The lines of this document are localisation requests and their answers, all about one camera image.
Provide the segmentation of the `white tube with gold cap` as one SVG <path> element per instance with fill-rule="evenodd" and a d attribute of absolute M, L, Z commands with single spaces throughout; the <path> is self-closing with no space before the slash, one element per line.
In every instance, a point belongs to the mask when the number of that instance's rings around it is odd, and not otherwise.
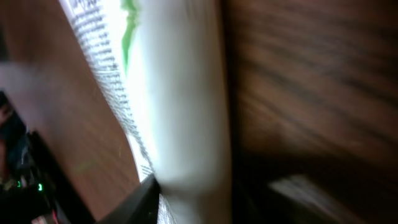
<path fill-rule="evenodd" d="M 159 223 L 231 223 L 220 2 L 61 0 Z"/>

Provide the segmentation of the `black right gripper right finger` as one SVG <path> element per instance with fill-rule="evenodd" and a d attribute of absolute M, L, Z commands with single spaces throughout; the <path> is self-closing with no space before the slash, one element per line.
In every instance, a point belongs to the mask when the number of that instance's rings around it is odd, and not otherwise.
<path fill-rule="evenodd" d="M 304 175 L 290 175 L 260 187 L 233 183 L 233 223 L 364 223 L 348 207 Z"/>

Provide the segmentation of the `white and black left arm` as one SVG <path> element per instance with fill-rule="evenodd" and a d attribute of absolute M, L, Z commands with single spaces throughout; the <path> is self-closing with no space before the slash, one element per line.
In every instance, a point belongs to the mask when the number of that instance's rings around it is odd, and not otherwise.
<path fill-rule="evenodd" d="M 1 223 L 94 223 L 38 132 L 1 93 Z"/>

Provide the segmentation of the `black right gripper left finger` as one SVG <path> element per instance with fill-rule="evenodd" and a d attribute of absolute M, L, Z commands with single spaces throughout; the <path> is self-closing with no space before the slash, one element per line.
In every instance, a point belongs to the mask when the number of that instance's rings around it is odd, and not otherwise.
<path fill-rule="evenodd" d="M 97 224 L 157 224 L 160 186 L 154 174 L 147 176 L 121 204 Z"/>

